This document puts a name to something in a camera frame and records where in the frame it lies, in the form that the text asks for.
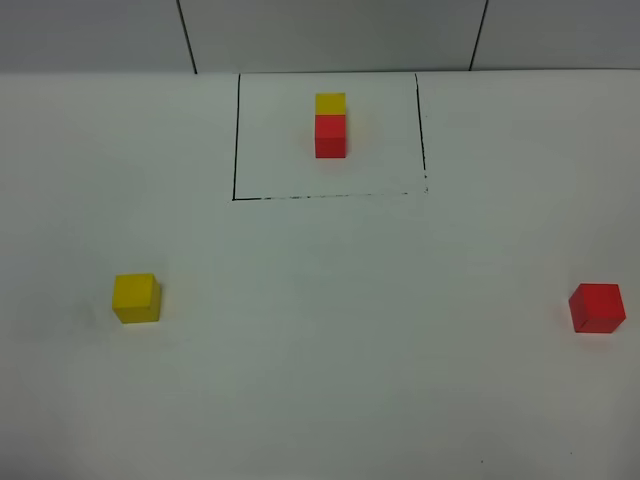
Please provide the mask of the yellow template cube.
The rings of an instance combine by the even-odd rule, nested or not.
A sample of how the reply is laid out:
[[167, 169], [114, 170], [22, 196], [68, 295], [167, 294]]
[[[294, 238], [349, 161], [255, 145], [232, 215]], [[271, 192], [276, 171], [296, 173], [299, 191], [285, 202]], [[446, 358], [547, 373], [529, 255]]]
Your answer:
[[315, 114], [319, 116], [344, 116], [346, 114], [346, 94], [344, 92], [323, 92], [315, 95]]

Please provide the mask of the red template cube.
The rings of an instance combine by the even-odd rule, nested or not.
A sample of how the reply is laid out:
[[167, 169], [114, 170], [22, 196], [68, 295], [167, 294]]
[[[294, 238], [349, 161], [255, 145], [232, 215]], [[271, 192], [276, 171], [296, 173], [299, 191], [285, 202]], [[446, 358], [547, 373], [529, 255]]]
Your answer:
[[315, 116], [315, 156], [340, 159], [347, 155], [347, 121], [345, 115]]

